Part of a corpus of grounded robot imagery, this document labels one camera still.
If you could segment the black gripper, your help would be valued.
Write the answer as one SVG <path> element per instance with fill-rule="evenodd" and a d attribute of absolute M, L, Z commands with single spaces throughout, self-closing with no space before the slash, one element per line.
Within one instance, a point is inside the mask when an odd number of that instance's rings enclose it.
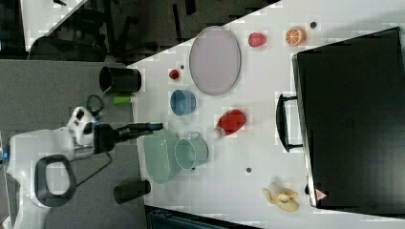
<path fill-rule="evenodd" d="M 162 123 L 132 123 L 118 128 L 118 134 L 115 134 L 115 130 L 108 124 L 96 125 L 94 132 L 95 153 L 109 153 L 114 149 L 116 143 L 136 139 L 142 136 L 142 133 L 159 131 L 162 128 Z"/>

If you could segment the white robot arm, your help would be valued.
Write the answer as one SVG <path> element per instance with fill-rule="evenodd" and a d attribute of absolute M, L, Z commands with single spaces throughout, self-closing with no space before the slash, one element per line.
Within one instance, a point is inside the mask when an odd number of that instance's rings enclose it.
<path fill-rule="evenodd" d="M 6 173 L 19 184 L 18 211 L 3 221 L 5 229 L 44 229 L 51 209 L 75 195 L 71 163 L 112 151 L 116 144 L 163 128 L 160 123 L 132 123 L 114 129 L 88 123 L 82 129 L 62 127 L 15 135 L 10 139 Z"/>

